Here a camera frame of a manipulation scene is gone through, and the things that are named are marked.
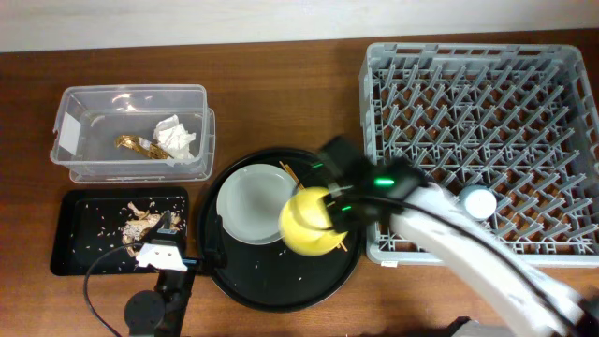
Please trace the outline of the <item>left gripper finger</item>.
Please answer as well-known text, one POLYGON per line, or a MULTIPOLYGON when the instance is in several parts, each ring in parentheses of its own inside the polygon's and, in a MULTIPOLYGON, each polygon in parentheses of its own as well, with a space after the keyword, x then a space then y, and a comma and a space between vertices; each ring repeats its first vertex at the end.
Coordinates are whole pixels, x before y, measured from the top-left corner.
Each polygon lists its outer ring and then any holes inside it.
POLYGON ((212 245, 212 263, 216 269, 223 269, 227 265, 227 254, 223 240, 223 218, 216 215, 212 245))
POLYGON ((171 220, 172 215, 170 211, 165 211, 159 221, 156 223, 156 232, 159 234, 170 234, 171 233, 171 220))

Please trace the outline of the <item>food scraps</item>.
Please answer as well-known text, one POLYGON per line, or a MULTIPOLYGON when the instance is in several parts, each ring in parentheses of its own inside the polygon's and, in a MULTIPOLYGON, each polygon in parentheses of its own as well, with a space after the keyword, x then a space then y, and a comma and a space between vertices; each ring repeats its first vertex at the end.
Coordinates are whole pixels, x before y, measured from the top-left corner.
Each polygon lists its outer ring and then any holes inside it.
MULTIPOLYGON (((133 217, 127 220, 121 229, 122 244, 140 242, 158 224, 162 215, 166 213, 151 213, 150 210, 141 211, 133 202, 127 204, 127 209, 133 213, 133 217)), ((179 231, 182 229, 181 222, 182 219, 179 214, 177 212, 172 213, 168 228, 179 231)), ((126 252, 130 257, 136 257, 139 254, 134 247, 127 247, 126 252)))

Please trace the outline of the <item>yellow bowl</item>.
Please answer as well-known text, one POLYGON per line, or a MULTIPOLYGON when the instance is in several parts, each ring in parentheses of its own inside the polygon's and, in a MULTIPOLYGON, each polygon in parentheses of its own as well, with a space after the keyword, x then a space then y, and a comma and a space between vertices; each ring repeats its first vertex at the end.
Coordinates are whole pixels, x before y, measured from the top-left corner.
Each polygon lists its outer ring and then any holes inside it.
POLYGON ((295 253, 302 256, 323 256, 335 249, 347 236, 331 229, 324 197, 329 194, 325 187, 300 189, 282 208, 279 231, 295 253))

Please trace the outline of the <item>gold snack wrapper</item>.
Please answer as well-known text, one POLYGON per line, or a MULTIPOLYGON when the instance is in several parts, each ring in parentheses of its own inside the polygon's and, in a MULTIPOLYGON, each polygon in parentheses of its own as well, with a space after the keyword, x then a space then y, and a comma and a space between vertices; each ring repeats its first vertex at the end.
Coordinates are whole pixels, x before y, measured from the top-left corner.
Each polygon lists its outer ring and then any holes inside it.
POLYGON ((140 136, 121 135, 115 139, 114 143, 116 147, 125 147, 151 159, 172 158, 168 152, 140 136))

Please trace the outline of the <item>white tissue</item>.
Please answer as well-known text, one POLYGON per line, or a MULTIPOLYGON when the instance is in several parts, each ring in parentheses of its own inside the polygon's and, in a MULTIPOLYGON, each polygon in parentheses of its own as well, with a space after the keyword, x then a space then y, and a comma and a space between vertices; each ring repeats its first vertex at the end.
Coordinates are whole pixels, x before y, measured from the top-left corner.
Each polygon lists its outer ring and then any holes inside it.
POLYGON ((196 139, 195 133, 189 133, 177 115, 160 121, 154 128, 153 138, 159 148, 178 160, 192 159, 190 144, 196 139))

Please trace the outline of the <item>blue cup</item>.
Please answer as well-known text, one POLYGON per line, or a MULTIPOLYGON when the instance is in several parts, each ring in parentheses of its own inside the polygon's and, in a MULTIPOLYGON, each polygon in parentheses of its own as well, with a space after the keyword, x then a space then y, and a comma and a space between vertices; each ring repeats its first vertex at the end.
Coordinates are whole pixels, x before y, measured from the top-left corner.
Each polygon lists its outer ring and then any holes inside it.
POLYGON ((458 194, 463 210, 477 221, 485 221, 495 214, 497 200, 492 192, 483 185, 464 187, 458 194))

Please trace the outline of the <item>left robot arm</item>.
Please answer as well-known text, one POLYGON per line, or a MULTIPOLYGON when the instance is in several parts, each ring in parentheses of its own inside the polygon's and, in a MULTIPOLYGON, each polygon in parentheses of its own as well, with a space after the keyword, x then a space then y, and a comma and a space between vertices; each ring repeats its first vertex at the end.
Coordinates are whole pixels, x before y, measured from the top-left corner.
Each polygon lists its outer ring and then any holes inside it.
POLYGON ((124 308, 130 336, 180 335, 195 278, 213 276, 227 265, 221 238, 201 257, 185 257, 185 237, 170 227, 171 220, 171 212, 164 212, 139 242, 138 265, 158 270, 158 279, 152 290, 135 294, 124 308))

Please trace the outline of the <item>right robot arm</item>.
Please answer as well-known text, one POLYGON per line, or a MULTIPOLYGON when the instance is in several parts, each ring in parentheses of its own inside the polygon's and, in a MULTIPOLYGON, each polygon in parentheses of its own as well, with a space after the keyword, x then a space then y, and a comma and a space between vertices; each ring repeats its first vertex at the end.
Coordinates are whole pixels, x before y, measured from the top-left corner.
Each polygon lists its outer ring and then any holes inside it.
POLYGON ((586 299, 498 242, 443 187, 403 158, 372 163, 338 136, 316 154, 331 179, 332 229, 387 222, 431 252, 475 291, 516 336, 595 336, 598 299, 586 299))

